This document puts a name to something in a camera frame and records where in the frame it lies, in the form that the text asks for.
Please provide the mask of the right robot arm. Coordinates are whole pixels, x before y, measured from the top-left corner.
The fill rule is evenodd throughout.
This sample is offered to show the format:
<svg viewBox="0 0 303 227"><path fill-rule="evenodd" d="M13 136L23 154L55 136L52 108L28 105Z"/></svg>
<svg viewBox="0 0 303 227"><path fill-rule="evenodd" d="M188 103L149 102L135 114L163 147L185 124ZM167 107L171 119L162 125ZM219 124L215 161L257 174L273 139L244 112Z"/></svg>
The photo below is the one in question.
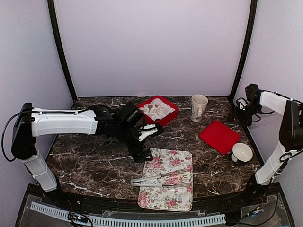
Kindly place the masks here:
<svg viewBox="0 0 303 227"><path fill-rule="evenodd" d="M251 126L253 116L279 114L277 145L264 165L249 179L248 190L242 194L242 202L252 205L260 197L262 187L269 186L282 173L288 162L303 152L303 103L278 92L259 89L256 84L245 88L246 98L239 98L235 117L242 126Z"/></svg>

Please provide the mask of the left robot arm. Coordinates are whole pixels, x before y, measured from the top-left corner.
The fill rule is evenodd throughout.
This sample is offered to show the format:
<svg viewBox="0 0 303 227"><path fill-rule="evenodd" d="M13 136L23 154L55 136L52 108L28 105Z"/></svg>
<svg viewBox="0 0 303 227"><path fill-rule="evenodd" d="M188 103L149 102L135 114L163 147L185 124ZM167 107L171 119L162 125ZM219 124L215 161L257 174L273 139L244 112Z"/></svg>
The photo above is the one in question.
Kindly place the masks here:
<svg viewBox="0 0 303 227"><path fill-rule="evenodd" d="M132 102L120 109L94 105L82 110L46 110L25 103L12 119L16 119L11 143L14 159L23 162L56 206L63 206L67 202L67 196L59 190L58 180L40 156L36 148L37 137L86 134L115 138L126 145L134 162L144 162L152 160L152 154L146 148L144 140L160 132L160 126L155 123L137 126L145 117Z"/></svg>

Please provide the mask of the red chocolate box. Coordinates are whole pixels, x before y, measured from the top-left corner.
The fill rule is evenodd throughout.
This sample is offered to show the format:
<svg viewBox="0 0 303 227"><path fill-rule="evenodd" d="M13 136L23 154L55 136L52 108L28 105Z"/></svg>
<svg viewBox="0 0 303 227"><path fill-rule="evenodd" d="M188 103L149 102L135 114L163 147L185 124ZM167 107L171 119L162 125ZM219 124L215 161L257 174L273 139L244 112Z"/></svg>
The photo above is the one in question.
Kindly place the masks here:
<svg viewBox="0 0 303 227"><path fill-rule="evenodd" d="M161 96L154 96L139 104L137 107L140 110L145 110L143 114L147 124L159 123L161 126L165 126L172 120L176 119L178 115L178 107Z"/></svg>

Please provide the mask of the red box lid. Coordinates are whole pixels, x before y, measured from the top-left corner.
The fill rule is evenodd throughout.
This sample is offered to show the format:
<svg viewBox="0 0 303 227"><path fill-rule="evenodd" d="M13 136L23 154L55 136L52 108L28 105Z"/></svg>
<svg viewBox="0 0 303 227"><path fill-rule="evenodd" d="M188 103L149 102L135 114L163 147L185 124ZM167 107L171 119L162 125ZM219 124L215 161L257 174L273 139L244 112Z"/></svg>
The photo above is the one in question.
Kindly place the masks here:
<svg viewBox="0 0 303 227"><path fill-rule="evenodd" d="M220 154L226 155L239 141L240 135L222 122L213 121L201 131L199 138Z"/></svg>

